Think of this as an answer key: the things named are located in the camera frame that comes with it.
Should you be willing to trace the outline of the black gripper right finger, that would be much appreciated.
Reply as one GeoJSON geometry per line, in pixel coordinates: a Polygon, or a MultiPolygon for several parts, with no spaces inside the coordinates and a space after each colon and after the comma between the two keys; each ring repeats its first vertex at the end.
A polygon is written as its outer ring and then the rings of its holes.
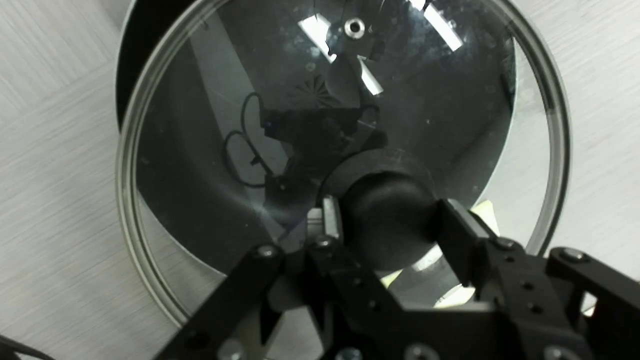
{"type": "Polygon", "coordinates": [[[452,197],[436,202],[436,241],[520,360],[640,360],[640,283],[620,269],[566,245],[531,256],[452,197]]]}

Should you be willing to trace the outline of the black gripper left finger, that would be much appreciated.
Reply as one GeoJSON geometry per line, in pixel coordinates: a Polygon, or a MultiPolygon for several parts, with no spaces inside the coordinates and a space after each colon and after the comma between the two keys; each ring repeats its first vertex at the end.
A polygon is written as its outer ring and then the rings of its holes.
{"type": "Polygon", "coordinates": [[[265,360],[279,319],[305,307],[316,360],[397,360],[397,301],[331,234],[295,251],[262,241],[198,306],[157,360],[265,360]]]}

